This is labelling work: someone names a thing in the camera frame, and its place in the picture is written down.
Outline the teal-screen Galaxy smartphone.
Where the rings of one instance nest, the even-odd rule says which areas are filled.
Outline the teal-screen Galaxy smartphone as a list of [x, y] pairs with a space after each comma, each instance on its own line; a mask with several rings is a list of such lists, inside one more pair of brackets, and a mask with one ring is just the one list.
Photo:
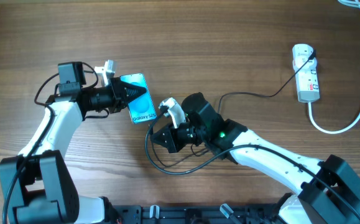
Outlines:
[[157, 115], [155, 112], [154, 104], [150, 96], [147, 82], [142, 73], [135, 73], [131, 75], [121, 76], [121, 81], [144, 87], [147, 91], [139, 98], [129, 103], [129, 114], [134, 124], [143, 123], [146, 121], [154, 120]]

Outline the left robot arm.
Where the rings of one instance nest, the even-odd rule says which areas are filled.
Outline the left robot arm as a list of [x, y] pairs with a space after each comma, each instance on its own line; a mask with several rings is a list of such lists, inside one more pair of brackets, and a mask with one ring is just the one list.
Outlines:
[[93, 68], [89, 71], [103, 84], [88, 86], [86, 65], [58, 64], [60, 81], [41, 104], [45, 115], [34, 136], [18, 155], [0, 162], [3, 223], [122, 223], [106, 197], [79, 196], [64, 157], [89, 111], [120, 112], [147, 90], [122, 81], [112, 70]]

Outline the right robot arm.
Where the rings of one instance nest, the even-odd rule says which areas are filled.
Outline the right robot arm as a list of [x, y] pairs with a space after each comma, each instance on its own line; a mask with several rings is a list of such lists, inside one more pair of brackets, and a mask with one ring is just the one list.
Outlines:
[[279, 203], [283, 223], [360, 223], [360, 177], [342, 158], [322, 161], [301, 156], [262, 139], [245, 125], [223, 119], [202, 93], [182, 103], [167, 98], [159, 105], [171, 123], [148, 130], [145, 146], [158, 144], [170, 153], [188, 144], [204, 144], [209, 160], [228, 159], [251, 167], [280, 182], [292, 192]]

